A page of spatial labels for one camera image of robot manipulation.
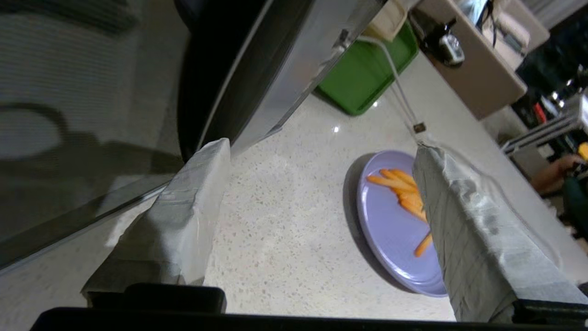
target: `countertop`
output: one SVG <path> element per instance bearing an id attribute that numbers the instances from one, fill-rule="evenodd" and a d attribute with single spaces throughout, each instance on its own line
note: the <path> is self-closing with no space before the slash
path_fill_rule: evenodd
<path id="1" fill-rule="evenodd" d="M 518 212 L 549 234 L 564 274 L 588 280 L 584 253 L 422 54 L 401 82 L 431 135 L 494 176 Z M 281 132 L 232 157 L 205 280 L 226 292 L 228 313 L 454 319 L 447 298 L 394 282 L 358 230 L 354 196 L 363 163 L 381 150 L 416 151 L 398 107 L 393 89 L 360 117 L 311 95 Z M 28 330 L 47 309 L 83 306 L 81 287 L 152 202 L 3 270 L 0 329 Z"/>

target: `purple plate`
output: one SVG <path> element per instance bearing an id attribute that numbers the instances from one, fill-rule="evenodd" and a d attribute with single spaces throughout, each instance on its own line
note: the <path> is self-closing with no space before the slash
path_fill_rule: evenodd
<path id="1" fill-rule="evenodd" d="M 380 169 L 401 169 L 412 175 L 415 158 L 397 151 L 374 155 L 363 168 L 358 186 L 358 212 L 367 243 L 384 268 L 401 284 L 428 296 L 447 295 L 437 252 L 430 245 L 416 257 L 415 248 L 429 226 L 404 210 L 391 189 L 367 181 Z"/>

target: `white cable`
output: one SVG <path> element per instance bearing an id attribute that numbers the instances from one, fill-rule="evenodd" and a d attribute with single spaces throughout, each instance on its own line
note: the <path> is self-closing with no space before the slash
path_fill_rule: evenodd
<path id="1" fill-rule="evenodd" d="M 559 254 L 559 252 L 553 246 L 551 246 L 549 244 L 549 242 L 547 240 L 545 240 L 537 231 L 535 231 L 533 229 L 533 227 L 531 227 L 528 224 L 528 222 L 516 211 L 516 209 L 510 203 L 510 200 L 506 197 L 505 191 L 502 189 L 502 186 L 500 186 L 500 184 L 498 183 L 498 181 L 494 177 L 484 173 L 482 170 L 480 170 L 478 167 L 476 167 L 476 165 L 471 163 L 465 156 L 463 156 L 462 153 L 458 152 L 457 150 L 453 149 L 452 147 L 449 147 L 446 144 L 443 144 L 439 141 L 434 140 L 428 134 L 419 135 L 419 137 L 416 135 L 416 133 L 414 131 L 414 127 L 415 127 L 415 125 L 419 124 L 419 122 L 417 121 L 415 112 L 412 110 L 412 107 L 410 106 L 410 103 L 408 102 L 408 99 L 405 96 L 404 90 L 402 90 L 402 86 L 400 85 L 400 79 L 399 79 L 400 75 L 398 74 L 398 71 L 396 70 L 396 65 L 392 61 L 392 57 L 390 56 L 388 49 L 386 48 L 386 46 L 384 45 L 384 43 L 382 41 L 380 41 L 379 39 L 376 39 L 376 38 L 360 35 L 358 37 L 358 40 L 379 46 L 382 49 L 382 51 L 384 52 L 384 54 L 386 55 L 386 59 L 388 60 L 388 64 L 390 65 L 390 68 L 392 69 L 392 74 L 394 75 L 394 81 L 396 82 L 396 86 L 398 87 L 398 90 L 400 91 L 400 95 L 404 101 L 404 104 L 406 105 L 406 109 L 403 109 L 402 111 L 406 114 L 409 121 L 412 122 L 412 123 L 408 124 L 407 126 L 409 127 L 410 134 L 415 139 L 416 143 L 419 145 L 425 145 L 425 146 L 438 146 L 438 147 L 441 147 L 445 150 L 450 151 L 452 155 L 457 156 L 459 159 L 461 159 L 460 161 L 462 163 L 469 165 L 469 167 L 475 173 L 477 173 L 478 176 L 480 176 L 480 182 L 482 184 L 484 183 L 484 180 L 486 180 L 488 183 L 490 183 L 492 186 L 494 186 L 494 189 L 502 196 L 502 200 L 506 203 L 506 205 L 510 209 L 510 211 L 519 219 L 521 224 L 523 224 L 525 226 L 527 231 L 529 233 L 531 233 L 532 236 L 536 240 L 540 241 L 544 248 L 546 248 L 550 251 L 550 253 L 554 259 L 553 263 L 557 266 L 558 269 L 561 269 L 562 268 L 562 256 Z"/>

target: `speckled countertop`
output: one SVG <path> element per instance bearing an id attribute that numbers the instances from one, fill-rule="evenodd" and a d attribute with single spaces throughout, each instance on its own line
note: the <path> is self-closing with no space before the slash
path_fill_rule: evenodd
<path id="1" fill-rule="evenodd" d="M 428 132 L 502 186 L 517 211 L 560 253 L 564 274 L 587 281 L 588 259 L 419 54 L 401 75 Z M 453 320 L 447 298 L 409 293 L 379 266 L 358 232 L 355 185 L 374 152 L 414 154 L 394 90 L 349 117 L 311 95 L 283 130 L 232 157 L 205 285 L 228 313 Z M 83 284 L 126 226 L 153 200 L 96 224 L 0 274 L 0 329 L 28 330 L 57 306 L 83 306 Z"/>

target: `green tray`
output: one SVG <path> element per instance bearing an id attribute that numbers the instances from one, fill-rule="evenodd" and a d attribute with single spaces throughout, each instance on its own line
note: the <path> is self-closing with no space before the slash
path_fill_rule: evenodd
<path id="1" fill-rule="evenodd" d="M 405 23 L 392 42 L 384 41 L 398 73 L 415 58 L 419 46 Z M 361 115 L 394 81 L 384 52 L 373 44 L 356 41 L 320 82 L 318 89 L 350 115 Z"/>

